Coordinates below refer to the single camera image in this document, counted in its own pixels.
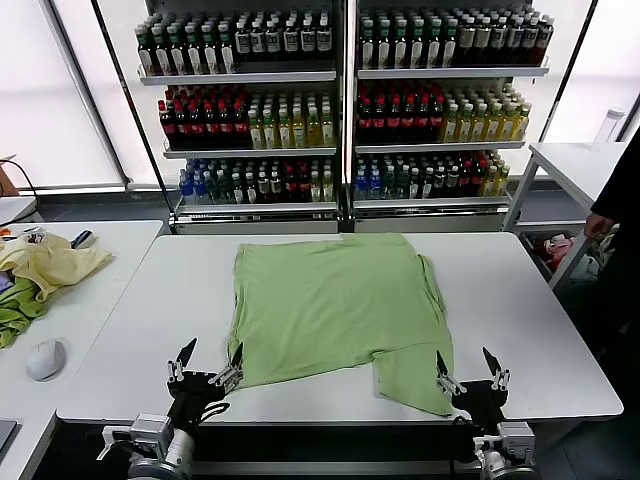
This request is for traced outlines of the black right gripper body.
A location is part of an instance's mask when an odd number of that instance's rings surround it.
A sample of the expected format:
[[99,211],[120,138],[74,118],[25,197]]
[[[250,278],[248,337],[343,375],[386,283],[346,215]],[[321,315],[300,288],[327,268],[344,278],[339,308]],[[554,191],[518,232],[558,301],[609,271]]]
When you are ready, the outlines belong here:
[[497,425],[505,420],[502,407],[508,391],[492,388],[491,380],[463,382],[465,392],[452,396],[452,405],[470,415],[475,425]]

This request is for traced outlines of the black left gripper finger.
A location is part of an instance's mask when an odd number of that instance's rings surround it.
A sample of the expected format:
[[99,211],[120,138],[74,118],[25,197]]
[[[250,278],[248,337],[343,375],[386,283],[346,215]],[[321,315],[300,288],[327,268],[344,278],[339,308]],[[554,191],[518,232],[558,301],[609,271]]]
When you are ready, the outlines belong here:
[[208,380],[208,384],[223,391],[225,395],[234,390],[243,378],[243,347],[241,342],[226,367]]
[[186,367],[191,359],[196,343],[197,338],[194,337],[179,351],[175,360],[169,360],[167,362],[168,383],[181,382],[184,380]]

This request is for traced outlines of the person bare hand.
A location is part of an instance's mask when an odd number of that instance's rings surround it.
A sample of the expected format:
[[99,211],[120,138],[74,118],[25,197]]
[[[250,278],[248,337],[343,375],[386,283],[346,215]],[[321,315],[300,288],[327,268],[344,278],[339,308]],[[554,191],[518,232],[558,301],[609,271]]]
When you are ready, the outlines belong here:
[[589,239],[596,239],[606,235],[615,224],[615,221],[596,213],[591,213],[585,221],[584,235]]

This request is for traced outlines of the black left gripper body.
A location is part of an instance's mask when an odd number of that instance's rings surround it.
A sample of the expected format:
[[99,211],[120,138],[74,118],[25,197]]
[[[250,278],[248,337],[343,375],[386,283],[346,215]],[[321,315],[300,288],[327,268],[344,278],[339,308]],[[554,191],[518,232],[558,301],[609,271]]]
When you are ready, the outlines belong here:
[[230,407],[225,400],[228,394],[208,384],[216,374],[186,370],[183,381],[167,382],[173,398],[167,416],[175,429],[196,430],[204,421]]

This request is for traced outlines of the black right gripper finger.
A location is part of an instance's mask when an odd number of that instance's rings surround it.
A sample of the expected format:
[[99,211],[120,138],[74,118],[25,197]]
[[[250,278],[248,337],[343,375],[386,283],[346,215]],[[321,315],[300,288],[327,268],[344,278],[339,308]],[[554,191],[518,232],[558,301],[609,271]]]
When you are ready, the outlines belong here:
[[447,398],[467,392],[467,388],[449,375],[449,370],[439,350],[436,351],[437,385]]
[[493,354],[491,354],[486,347],[483,347],[482,351],[487,366],[493,377],[493,380],[491,382],[491,389],[494,391],[507,391],[511,376],[510,370],[503,369],[498,359]]

